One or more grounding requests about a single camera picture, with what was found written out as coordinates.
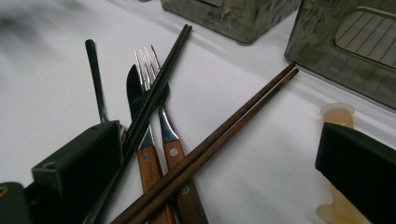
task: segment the chopsticks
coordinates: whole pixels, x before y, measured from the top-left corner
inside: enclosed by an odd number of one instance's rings
[[[239,108],[183,161],[168,172],[149,191],[140,196],[125,209],[112,224],[145,223],[157,208],[167,202],[177,190],[181,189],[208,160],[236,135],[289,81],[298,73],[290,72],[295,63],[291,63],[249,101]]]

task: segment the metal container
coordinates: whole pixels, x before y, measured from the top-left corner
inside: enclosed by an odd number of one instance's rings
[[[304,0],[285,57],[396,110],[396,1]]]
[[[301,0],[161,0],[163,9],[226,35],[253,43],[296,10]]]

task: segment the black plastic object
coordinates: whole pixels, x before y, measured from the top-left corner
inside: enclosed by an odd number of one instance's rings
[[[396,223],[396,151],[359,131],[325,123],[316,168],[374,224]]]
[[[285,57],[396,110],[394,0],[304,0]]]
[[[21,184],[14,182],[0,184],[0,223],[34,223],[30,206]]]
[[[38,223],[81,223],[122,165],[120,124],[91,127],[32,169]]]

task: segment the metal rivet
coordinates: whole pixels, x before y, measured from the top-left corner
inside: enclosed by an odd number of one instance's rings
[[[43,165],[44,168],[49,169],[49,170],[55,170],[56,168],[59,167],[59,163],[55,161],[50,161],[47,162]]]
[[[6,186],[0,187],[0,198],[2,198],[4,195],[6,195],[7,192],[8,192],[8,187],[6,187]]]
[[[177,149],[172,148],[171,150],[169,150],[169,155],[171,155],[171,156],[176,156],[177,154],[178,154]]]
[[[190,188],[189,188],[188,185],[186,185],[180,190],[180,193],[181,194],[187,194],[187,193],[189,193],[189,191],[190,191]]]
[[[143,161],[151,160],[151,155],[149,153],[143,154],[142,156]]]

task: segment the wooden handle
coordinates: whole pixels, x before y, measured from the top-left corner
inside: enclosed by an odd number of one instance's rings
[[[146,192],[157,183],[163,176],[160,160],[155,146],[145,147],[137,150],[140,177],[142,179],[143,191]],[[167,203],[159,209],[149,220],[150,224],[176,224],[172,205]]]
[[[180,140],[163,144],[168,170],[175,167],[185,154]],[[193,180],[188,182],[176,195],[177,209],[183,224],[206,224],[207,217],[198,190]]]

